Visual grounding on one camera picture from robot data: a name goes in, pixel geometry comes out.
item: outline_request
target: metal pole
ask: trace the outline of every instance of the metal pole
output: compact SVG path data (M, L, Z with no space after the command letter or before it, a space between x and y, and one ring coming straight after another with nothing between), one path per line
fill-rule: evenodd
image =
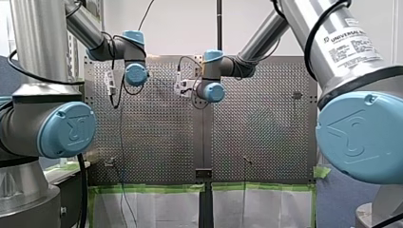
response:
M23 69L52 80L67 76L65 6L54 0L11 0L18 60ZM24 84L38 81L23 77Z
M76 9L74 1L65 0L66 13ZM79 39L88 49L99 47L104 41L104 35L90 20L90 15L81 7L67 19L68 30Z
M273 10L240 52L239 57L245 61L258 60L272 48L288 28L287 21Z
M222 0L217 0L217 49L222 50Z

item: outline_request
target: universal robots logo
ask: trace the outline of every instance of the universal robots logo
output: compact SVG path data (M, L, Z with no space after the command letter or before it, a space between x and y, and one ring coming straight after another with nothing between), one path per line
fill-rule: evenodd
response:
M86 140L86 119L87 116L68 119L67 124L70 127L69 138L71 144L82 143Z

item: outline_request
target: metal post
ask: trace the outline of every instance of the metal post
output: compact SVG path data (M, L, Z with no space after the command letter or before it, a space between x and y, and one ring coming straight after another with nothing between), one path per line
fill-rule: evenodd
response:
M217 0L217 49L222 50L222 0Z
M288 28L287 21L273 10L240 52L239 57L245 61L260 59Z
M67 76L65 6L54 0L11 0L18 60L26 71L52 80ZM38 81L23 77L23 83Z

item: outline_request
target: pegboard wall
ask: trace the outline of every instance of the pegboard wall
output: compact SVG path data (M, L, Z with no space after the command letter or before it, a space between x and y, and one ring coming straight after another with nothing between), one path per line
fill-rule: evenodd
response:
M152 73L144 90L137 96L124 93L118 109L104 85L110 63L86 62L86 101L98 119L98 162L89 170L90 184L194 183L196 168L212 168L213 181L312 178L317 86L302 58L273 57L252 79L223 79L224 101L205 110L174 94L179 58L148 58ZM118 87L123 67L116 66ZM183 78L193 73L193 64L183 64Z
M228 92L214 105L213 181L308 182L317 84L302 58L272 57L252 79L222 83Z

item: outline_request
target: sticker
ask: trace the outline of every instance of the sticker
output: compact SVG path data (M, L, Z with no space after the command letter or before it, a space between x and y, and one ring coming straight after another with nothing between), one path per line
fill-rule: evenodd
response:
M344 19L347 23L347 25L351 27L357 27L359 25L359 22L355 18L346 18Z
M360 63L382 60L365 31L358 27L336 31L326 36L323 43L328 60L334 63L333 70L340 74Z
M105 73L104 83L106 85L107 95L115 95L116 94L116 85L115 85L115 74L113 70L109 70Z

